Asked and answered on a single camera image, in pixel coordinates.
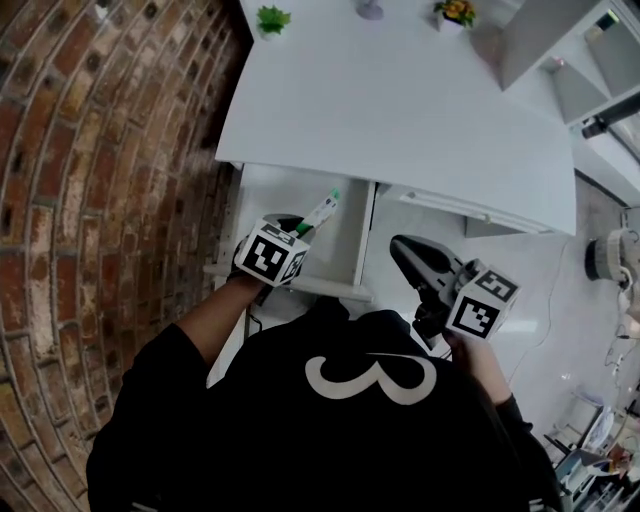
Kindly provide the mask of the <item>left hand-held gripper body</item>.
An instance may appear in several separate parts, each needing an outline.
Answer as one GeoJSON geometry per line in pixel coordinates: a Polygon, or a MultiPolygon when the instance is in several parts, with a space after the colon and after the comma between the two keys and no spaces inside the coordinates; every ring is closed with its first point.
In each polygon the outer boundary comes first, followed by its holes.
{"type": "Polygon", "coordinates": [[[291,214],[258,219],[234,253],[234,277],[253,277],[270,287],[289,285],[301,272],[317,226],[291,214]]]}

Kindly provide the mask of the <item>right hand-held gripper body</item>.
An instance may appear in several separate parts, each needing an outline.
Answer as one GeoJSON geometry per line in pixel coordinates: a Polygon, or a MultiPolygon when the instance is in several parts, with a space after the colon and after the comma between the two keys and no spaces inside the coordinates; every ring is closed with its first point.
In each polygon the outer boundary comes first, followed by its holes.
{"type": "Polygon", "coordinates": [[[505,322],[520,291],[502,271],[471,260],[452,277],[420,289],[412,327],[429,349],[445,331],[487,341],[505,322]]]}

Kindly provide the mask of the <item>white drawer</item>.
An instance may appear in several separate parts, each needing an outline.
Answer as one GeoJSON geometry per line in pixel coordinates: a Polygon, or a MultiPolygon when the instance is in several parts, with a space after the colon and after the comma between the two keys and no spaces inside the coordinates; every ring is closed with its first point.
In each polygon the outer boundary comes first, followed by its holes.
{"type": "Polygon", "coordinates": [[[473,218],[487,225],[498,225],[519,232],[530,234],[550,232],[550,229],[543,224],[532,222],[493,208],[481,207],[470,202],[451,199],[438,194],[410,190],[409,192],[401,194],[398,201],[454,213],[473,218]]]}
{"type": "Polygon", "coordinates": [[[204,272],[222,280],[230,272],[236,245],[249,234],[256,220],[268,214],[305,216],[334,189],[340,195],[337,211],[314,237],[301,275],[289,288],[372,302],[373,294],[362,285],[362,275],[375,184],[336,174],[244,165],[232,178],[232,196],[227,204],[219,254],[214,263],[203,267],[204,272]]]}

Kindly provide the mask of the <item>white and green product box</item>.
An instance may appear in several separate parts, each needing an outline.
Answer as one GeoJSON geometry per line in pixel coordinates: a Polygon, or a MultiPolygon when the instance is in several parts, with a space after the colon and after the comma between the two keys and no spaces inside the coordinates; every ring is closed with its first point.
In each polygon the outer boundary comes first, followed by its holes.
{"type": "Polygon", "coordinates": [[[295,227],[297,237],[301,239],[313,230],[318,231],[335,213],[339,200],[339,190],[332,189],[329,195],[295,227]]]}

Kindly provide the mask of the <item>person's left forearm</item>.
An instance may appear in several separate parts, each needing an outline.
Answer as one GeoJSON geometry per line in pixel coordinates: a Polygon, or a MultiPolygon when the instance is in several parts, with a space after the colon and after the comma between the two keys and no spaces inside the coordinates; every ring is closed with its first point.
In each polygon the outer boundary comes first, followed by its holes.
{"type": "Polygon", "coordinates": [[[252,276],[235,277],[177,322],[210,370],[245,310],[264,288],[252,276]]]}

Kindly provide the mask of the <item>person's right forearm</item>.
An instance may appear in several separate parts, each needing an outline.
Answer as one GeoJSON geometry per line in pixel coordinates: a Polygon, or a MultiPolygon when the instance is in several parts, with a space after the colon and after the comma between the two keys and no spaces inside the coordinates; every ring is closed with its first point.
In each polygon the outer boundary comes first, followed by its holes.
{"type": "Polygon", "coordinates": [[[472,375],[495,405],[505,403],[512,396],[495,353],[487,341],[478,341],[448,330],[443,336],[451,349],[452,362],[472,375]]]}

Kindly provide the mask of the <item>white closed drawer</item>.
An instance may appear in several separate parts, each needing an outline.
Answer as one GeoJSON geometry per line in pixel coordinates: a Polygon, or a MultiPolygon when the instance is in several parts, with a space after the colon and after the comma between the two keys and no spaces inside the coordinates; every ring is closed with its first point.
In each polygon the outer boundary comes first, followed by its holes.
{"type": "Polygon", "coordinates": [[[398,201],[454,213],[473,218],[487,225],[498,225],[519,232],[530,234],[550,232],[550,229],[543,224],[532,222],[493,208],[481,207],[470,202],[451,199],[438,194],[410,190],[409,192],[401,194],[398,201]]]}

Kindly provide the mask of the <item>white desk with hutch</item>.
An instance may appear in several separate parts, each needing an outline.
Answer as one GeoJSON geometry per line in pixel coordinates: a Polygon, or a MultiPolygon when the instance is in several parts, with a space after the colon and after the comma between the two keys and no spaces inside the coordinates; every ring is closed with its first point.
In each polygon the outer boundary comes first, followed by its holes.
{"type": "Polygon", "coordinates": [[[640,92],[629,0],[472,0],[438,31],[434,0],[240,0],[290,12],[257,36],[221,133],[221,161],[339,174],[576,231],[577,174],[640,206],[640,161],[583,123],[640,92]]]}

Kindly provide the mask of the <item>person's black shirt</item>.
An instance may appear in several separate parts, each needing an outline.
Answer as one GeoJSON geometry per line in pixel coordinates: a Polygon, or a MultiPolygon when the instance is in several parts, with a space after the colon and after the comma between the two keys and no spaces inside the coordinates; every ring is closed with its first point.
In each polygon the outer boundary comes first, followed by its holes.
{"type": "Polygon", "coordinates": [[[92,512],[561,506],[517,402],[427,355],[395,312],[317,306],[207,374],[176,325],[143,347],[89,456],[92,512]]]}

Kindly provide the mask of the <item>black pole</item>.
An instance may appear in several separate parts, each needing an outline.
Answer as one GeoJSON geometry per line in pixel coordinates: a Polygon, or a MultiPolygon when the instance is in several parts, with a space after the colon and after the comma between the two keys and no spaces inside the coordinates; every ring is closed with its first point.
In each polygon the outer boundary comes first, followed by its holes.
{"type": "Polygon", "coordinates": [[[614,124],[640,113],[640,92],[605,108],[583,123],[581,135],[590,139],[606,133],[614,124]]]}

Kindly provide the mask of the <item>small green potted plant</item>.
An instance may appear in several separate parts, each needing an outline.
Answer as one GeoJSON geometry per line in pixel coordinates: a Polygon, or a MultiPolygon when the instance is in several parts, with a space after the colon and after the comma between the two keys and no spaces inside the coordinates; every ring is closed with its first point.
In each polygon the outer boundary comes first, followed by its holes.
{"type": "Polygon", "coordinates": [[[257,29],[264,40],[271,40],[280,36],[291,23],[291,13],[279,9],[277,6],[261,6],[257,10],[257,29]]]}

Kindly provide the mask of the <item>yellow flower potted plant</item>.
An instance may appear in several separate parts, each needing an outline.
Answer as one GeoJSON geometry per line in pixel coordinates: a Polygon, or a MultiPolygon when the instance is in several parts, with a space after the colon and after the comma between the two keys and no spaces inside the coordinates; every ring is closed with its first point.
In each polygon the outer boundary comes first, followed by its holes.
{"type": "Polygon", "coordinates": [[[470,29],[476,21],[476,12],[469,0],[438,0],[433,6],[438,31],[458,35],[470,29]]]}

